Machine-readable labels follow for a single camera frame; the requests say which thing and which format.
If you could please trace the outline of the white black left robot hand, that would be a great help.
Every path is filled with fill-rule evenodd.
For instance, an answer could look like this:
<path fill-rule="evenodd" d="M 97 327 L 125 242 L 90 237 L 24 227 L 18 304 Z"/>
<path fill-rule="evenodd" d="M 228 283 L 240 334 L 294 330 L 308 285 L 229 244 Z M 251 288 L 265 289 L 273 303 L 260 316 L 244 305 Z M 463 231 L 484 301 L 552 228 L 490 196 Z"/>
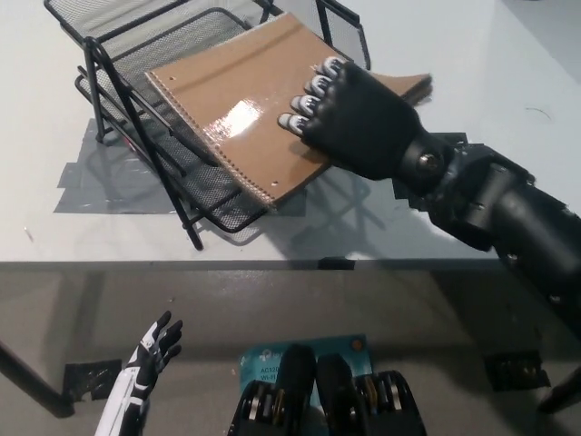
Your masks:
<path fill-rule="evenodd" d="M 96 436 L 138 436 L 143 433 L 151 393 L 171 359 L 182 351 L 182 321 L 170 323 L 165 312 L 135 347 L 116 377 L 95 431 Z"/>

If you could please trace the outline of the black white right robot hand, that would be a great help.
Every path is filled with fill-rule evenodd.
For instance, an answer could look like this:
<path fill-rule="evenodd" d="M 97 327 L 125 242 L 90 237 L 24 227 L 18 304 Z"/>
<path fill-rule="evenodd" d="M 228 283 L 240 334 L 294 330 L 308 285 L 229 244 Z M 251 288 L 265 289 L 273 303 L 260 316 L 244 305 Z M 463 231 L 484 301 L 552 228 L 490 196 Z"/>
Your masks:
<path fill-rule="evenodd" d="M 370 180 L 396 175 L 420 133 L 416 110 L 376 77 L 330 56 L 278 125 L 332 162 Z"/>

